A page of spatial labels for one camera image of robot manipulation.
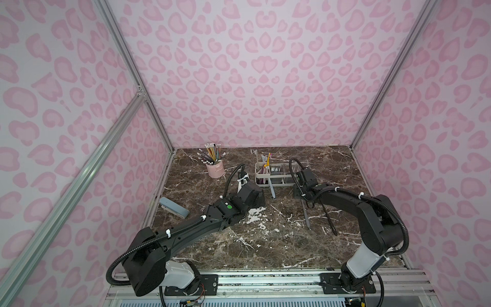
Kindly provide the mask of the grey blue toothbrush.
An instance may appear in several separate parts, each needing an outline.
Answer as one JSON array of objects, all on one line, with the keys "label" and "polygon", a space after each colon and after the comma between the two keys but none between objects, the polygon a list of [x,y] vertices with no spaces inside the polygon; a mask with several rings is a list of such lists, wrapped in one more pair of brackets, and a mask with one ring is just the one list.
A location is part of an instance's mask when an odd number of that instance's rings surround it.
[{"label": "grey blue toothbrush", "polygon": [[268,179],[268,183],[269,183],[269,189],[270,189],[270,192],[271,192],[271,195],[272,195],[272,198],[273,199],[276,199],[276,192],[274,190],[274,186],[273,186],[273,183],[272,183],[272,179]]}]

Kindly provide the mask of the cream toothbrush holder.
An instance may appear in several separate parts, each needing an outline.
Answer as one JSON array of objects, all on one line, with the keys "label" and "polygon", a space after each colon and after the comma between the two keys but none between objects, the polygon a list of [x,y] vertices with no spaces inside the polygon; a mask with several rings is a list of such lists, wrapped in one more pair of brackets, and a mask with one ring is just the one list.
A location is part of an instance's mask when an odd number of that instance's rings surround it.
[{"label": "cream toothbrush holder", "polygon": [[[263,162],[257,162],[254,165],[254,180],[260,187],[269,188],[268,179],[270,178],[272,179],[274,188],[294,185],[288,163],[271,164],[264,174],[260,173],[262,166]],[[264,179],[263,184],[259,184],[259,179]]]}]

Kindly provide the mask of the black toothbrush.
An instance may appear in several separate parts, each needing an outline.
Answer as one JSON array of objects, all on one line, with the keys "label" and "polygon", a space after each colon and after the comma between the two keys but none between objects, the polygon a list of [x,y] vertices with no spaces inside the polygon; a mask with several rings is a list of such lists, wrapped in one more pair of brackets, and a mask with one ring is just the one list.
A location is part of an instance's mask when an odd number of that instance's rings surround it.
[{"label": "black toothbrush", "polygon": [[328,212],[328,210],[327,210],[327,208],[326,208],[326,206],[324,204],[322,204],[322,208],[323,208],[323,211],[324,211],[325,216],[327,218],[327,222],[329,224],[329,227],[331,228],[332,234],[334,236],[338,236],[339,233],[336,230],[336,227],[335,227],[335,225],[333,223],[333,220],[331,219],[331,216],[329,215],[329,212]]}]

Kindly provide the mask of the dark grey toothbrush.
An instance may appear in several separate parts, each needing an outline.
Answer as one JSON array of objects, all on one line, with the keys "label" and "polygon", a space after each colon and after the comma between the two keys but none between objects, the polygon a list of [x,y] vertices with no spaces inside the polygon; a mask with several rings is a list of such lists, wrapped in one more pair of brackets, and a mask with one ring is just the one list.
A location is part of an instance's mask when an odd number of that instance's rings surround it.
[{"label": "dark grey toothbrush", "polygon": [[311,224],[310,224],[310,221],[309,221],[309,215],[308,215],[308,211],[307,211],[307,209],[308,209],[307,202],[302,199],[301,200],[301,204],[302,204],[302,208],[303,208],[303,214],[304,214],[305,224],[306,224],[307,228],[309,230],[311,230]]}]

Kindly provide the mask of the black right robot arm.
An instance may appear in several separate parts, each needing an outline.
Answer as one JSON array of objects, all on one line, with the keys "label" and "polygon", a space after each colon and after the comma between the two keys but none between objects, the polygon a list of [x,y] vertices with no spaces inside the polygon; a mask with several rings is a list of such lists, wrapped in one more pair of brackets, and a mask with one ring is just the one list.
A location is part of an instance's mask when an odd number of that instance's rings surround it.
[{"label": "black right robot arm", "polygon": [[345,291],[360,289],[387,258],[407,251],[409,231],[387,196],[366,196],[338,185],[320,184],[312,170],[296,158],[289,160],[289,169],[305,201],[335,207],[358,219],[362,243],[341,266],[339,276],[340,286]]}]

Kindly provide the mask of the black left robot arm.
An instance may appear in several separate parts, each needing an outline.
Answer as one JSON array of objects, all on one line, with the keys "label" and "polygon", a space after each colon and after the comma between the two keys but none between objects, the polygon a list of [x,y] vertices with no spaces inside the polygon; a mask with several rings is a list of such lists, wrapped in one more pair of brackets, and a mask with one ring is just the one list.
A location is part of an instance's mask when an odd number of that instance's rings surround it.
[{"label": "black left robot arm", "polygon": [[195,292],[201,281],[196,266],[173,257],[203,237],[238,224],[251,209],[265,204],[262,189],[249,179],[245,165],[238,165],[232,174],[238,176],[238,192],[225,190],[200,215],[179,225],[157,232],[149,227],[140,230],[128,250],[109,266],[106,281],[116,287],[131,286],[138,297],[165,287]]}]

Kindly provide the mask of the pink pencil cup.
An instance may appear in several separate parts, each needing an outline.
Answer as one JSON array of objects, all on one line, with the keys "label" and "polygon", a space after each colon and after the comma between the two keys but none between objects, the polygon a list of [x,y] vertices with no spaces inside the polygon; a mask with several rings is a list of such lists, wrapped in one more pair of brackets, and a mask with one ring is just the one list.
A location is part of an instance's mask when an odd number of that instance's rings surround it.
[{"label": "pink pencil cup", "polygon": [[207,165],[208,175],[213,179],[218,179],[225,175],[224,164],[221,160],[216,161],[213,165]]}]

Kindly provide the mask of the coloured pencils bunch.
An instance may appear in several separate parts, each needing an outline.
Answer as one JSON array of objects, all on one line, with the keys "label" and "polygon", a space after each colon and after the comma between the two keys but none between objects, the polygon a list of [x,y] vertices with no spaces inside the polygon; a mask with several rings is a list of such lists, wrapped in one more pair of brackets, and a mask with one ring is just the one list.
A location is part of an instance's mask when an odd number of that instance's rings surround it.
[{"label": "coloured pencils bunch", "polygon": [[198,149],[197,155],[204,164],[213,166],[222,161],[224,153],[221,144],[207,143],[205,149]]}]

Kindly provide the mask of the grey blue box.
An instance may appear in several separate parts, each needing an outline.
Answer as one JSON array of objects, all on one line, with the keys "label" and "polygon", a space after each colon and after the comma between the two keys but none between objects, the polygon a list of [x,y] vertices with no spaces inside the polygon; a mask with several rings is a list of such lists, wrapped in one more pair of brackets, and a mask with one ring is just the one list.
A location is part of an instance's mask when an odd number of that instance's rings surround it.
[{"label": "grey blue box", "polygon": [[159,204],[161,208],[163,208],[165,211],[168,211],[178,217],[181,217],[182,219],[188,217],[190,213],[189,210],[187,210],[186,208],[182,207],[181,205],[175,203],[174,201],[166,197],[162,197],[159,200]]}]

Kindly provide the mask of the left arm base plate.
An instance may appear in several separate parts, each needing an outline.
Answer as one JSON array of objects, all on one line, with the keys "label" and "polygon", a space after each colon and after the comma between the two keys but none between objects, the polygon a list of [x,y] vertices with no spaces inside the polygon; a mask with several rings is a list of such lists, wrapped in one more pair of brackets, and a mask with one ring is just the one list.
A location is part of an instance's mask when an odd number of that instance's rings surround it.
[{"label": "left arm base plate", "polygon": [[165,296],[194,296],[204,294],[217,295],[219,276],[218,275],[201,275],[196,277],[184,289],[178,287],[166,287]]}]

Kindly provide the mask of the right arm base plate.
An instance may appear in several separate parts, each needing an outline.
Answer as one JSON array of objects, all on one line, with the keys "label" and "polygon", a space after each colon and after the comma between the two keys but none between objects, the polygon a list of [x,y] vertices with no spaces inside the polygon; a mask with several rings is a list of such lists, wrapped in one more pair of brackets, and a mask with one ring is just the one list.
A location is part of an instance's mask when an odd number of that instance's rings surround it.
[{"label": "right arm base plate", "polygon": [[376,288],[370,275],[353,278],[349,272],[326,272],[320,274],[324,294],[375,294]]}]

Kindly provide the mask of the aluminium frame rail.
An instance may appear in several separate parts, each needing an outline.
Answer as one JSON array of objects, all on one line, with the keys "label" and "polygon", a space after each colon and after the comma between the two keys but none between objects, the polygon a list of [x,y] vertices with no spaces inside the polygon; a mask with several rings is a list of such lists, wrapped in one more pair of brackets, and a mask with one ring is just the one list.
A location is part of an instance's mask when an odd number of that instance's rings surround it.
[{"label": "aluminium frame rail", "polygon": [[158,290],[138,297],[131,287],[111,287],[105,306],[440,306],[428,276],[420,269],[381,267],[355,293],[334,287],[335,269],[203,271],[211,293],[172,296]]}]

